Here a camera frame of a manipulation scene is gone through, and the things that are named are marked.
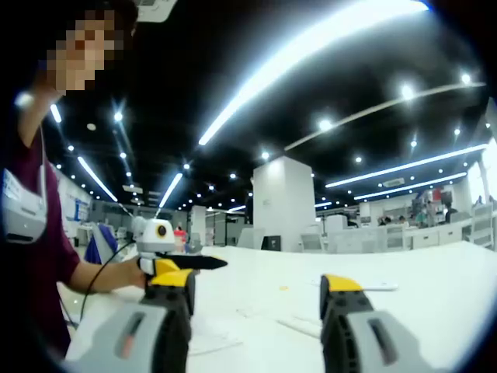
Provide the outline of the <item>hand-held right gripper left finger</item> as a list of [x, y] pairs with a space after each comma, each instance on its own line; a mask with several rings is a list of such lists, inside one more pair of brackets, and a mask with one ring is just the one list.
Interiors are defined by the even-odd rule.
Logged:
[[192, 270], [154, 277], [138, 303], [101, 323], [66, 364], [71, 372], [185, 372], [194, 303]]

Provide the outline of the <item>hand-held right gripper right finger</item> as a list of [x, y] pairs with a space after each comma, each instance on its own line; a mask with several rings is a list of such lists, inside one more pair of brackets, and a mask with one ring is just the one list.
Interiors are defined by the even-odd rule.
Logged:
[[320, 319], [326, 372], [443, 372], [425, 361], [418, 340], [391, 313], [377, 310], [367, 291], [394, 291], [393, 284], [362, 286], [332, 274], [321, 276]]

